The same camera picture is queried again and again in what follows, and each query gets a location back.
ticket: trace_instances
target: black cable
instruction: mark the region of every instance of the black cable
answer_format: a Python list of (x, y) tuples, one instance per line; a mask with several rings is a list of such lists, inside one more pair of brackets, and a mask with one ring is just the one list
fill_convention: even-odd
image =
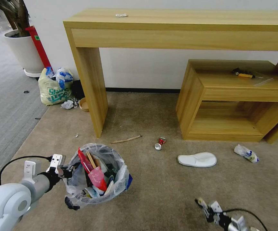
[(250, 212), (246, 209), (240, 209), (240, 208), (236, 208), (236, 209), (229, 209), (229, 210), (225, 210), (225, 211), (222, 211), (222, 212), (233, 212), (233, 211), (243, 211), (243, 212), (247, 212), (247, 213), (250, 213), (251, 215), (253, 215), (255, 218), (257, 218), (258, 221), (260, 221), (261, 225), (263, 226), (263, 228), (265, 229), (265, 231), (268, 231), (267, 228), (265, 227), (265, 225), (263, 224), (263, 222), (260, 220), (259, 217), (257, 217), (253, 212)]
[(2, 185), (2, 172), (4, 171), (4, 169), (12, 162), (19, 160), (19, 159), (23, 159), (23, 158), (43, 158), (43, 159), (47, 159), (49, 162), (52, 160), (52, 156), (49, 157), (44, 157), (44, 156), (23, 156), (23, 157), (19, 157), (16, 159), (13, 159), (11, 161), (9, 161), (7, 164), (4, 165), (4, 167), (1, 169), (0, 171), (0, 185)]

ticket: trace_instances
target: trash can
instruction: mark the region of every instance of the trash can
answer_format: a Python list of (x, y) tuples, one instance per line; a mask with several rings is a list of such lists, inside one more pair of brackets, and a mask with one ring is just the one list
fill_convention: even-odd
[(85, 144), (80, 150), (83, 153), (88, 151), (95, 160), (99, 160), (97, 163), (104, 173), (105, 182), (110, 184), (113, 181), (114, 183), (110, 188), (107, 188), (108, 192), (103, 192), (94, 185), (92, 186), (88, 182), (86, 171), (81, 164), (77, 151), (67, 166), (68, 169), (75, 168), (73, 175), (71, 178), (63, 179), (68, 193), (65, 196), (65, 203), (69, 209), (78, 210), (89, 204), (107, 202), (129, 188), (132, 177), (127, 165), (117, 151), (104, 144), (95, 143)]

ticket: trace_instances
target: white plant pot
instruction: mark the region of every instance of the white plant pot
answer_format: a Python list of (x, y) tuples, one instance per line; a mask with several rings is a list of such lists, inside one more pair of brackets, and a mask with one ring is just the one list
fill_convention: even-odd
[(4, 35), (5, 41), (16, 56), (19, 64), (23, 67), (24, 73), (29, 77), (39, 77), (44, 66), (34, 42), (31, 36), (10, 38), (10, 36), (17, 33), (18, 30), (7, 32)]

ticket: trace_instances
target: garbage bag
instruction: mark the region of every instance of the garbage bag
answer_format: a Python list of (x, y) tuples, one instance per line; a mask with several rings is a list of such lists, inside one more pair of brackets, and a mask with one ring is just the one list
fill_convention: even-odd
[(53, 79), (52, 69), (44, 68), (38, 80), (41, 102), (45, 105), (62, 103), (71, 98), (72, 81), (65, 82), (62, 89)]
[[(70, 209), (78, 210), (89, 204), (98, 204), (112, 200), (114, 197), (127, 190), (132, 182), (132, 177), (129, 174), (127, 165), (125, 164), (119, 153), (104, 145), (96, 143), (88, 143), (80, 148), (82, 152), (89, 151), (95, 158), (101, 160), (102, 171), (106, 172), (105, 180), (108, 181), (110, 175), (114, 175), (114, 184), (109, 193), (100, 195), (101, 190), (97, 190), (96, 187), (88, 187), (85, 170), (82, 167), (80, 159), (78, 157), (78, 151), (72, 157), (68, 164), (68, 169), (73, 166), (77, 168), (73, 171), (71, 178), (64, 178), (63, 181), (66, 186), (67, 195), (65, 197), (65, 203)], [(90, 195), (90, 191), (95, 189), (95, 195)]]
[(58, 82), (62, 89), (65, 89), (65, 83), (72, 82), (74, 80), (70, 71), (66, 70), (65, 68), (59, 68), (54, 76), (56, 82)]

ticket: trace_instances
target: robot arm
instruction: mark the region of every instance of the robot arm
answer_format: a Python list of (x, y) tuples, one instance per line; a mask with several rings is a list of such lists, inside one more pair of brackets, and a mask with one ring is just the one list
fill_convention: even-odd
[(41, 162), (24, 163), (24, 177), (18, 183), (0, 185), (0, 231), (10, 231), (32, 210), (44, 193), (49, 192), (60, 179), (72, 176), (65, 167), (65, 156), (54, 154), (46, 172), (40, 172)]
[[(203, 210), (207, 222), (214, 222), (221, 226), (224, 231), (249, 231), (244, 216), (240, 216), (238, 219), (227, 216), (217, 201), (207, 205), (202, 198), (198, 198), (195, 199), (195, 202)], [(259, 230), (251, 227), (250, 231)]]

